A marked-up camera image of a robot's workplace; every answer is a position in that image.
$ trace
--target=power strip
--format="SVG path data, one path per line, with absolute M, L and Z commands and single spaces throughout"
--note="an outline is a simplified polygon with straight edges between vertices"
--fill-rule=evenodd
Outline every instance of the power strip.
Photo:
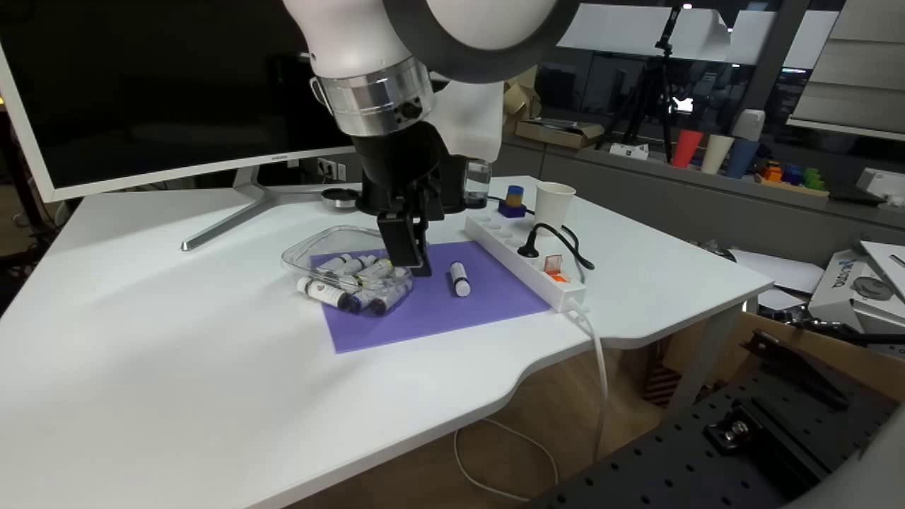
M 584 299 L 584 285 L 573 268 L 569 248 L 556 239 L 536 239 L 540 258 L 522 258 L 518 248 L 526 244 L 535 220 L 502 217 L 496 213 L 471 213 L 462 223 L 462 236 L 481 244 L 496 264 L 502 264 L 519 284 L 526 284 L 554 311 Z M 547 256 L 563 256 L 566 284 L 552 280 L 543 271 Z

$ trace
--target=monitor stand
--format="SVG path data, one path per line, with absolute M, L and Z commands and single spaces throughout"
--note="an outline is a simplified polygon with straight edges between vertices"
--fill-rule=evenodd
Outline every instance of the monitor stand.
M 248 217 L 255 217 L 276 205 L 273 196 L 256 185 L 256 166 L 238 171 L 231 191 L 246 196 L 248 205 L 242 205 L 238 213 L 219 217 L 216 223 L 199 230 L 195 239 L 182 240 L 181 244 L 182 253 L 192 253 L 192 248 L 219 239 L 222 233 L 246 223 Z

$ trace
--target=computer monitor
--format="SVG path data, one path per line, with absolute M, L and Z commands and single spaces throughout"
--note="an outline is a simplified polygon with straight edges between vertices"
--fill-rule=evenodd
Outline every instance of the computer monitor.
M 281 0 L 3 0 L 0 94 L 41 200 L 351 152 Z

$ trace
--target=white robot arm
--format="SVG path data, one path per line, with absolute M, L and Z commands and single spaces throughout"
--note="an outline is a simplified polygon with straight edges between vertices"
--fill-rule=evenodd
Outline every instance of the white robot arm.
M 501 151 L 502 79 L 535 66 L 578 0 L 284 0 L 330 110 L 363 165 L 359 210 L 396 267 L 429 275 L 427 220 L 461 213 L 467 165 Z

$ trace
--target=white desk surface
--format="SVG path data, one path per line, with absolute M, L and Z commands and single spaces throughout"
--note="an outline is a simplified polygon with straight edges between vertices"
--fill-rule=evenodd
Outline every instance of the white desk surface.
M 231 191 L 88 198 L 0 322 L 0 507 L 281 507 L 495 413 L 588 340 L 560 315 L 334 353 L 279 253 L 327 216 L 301 198 L 197 253 Z M 648 345 L 769 285 L 577 200 L 610 349 Z M 461 216 L 429 240 L 461 240 Z

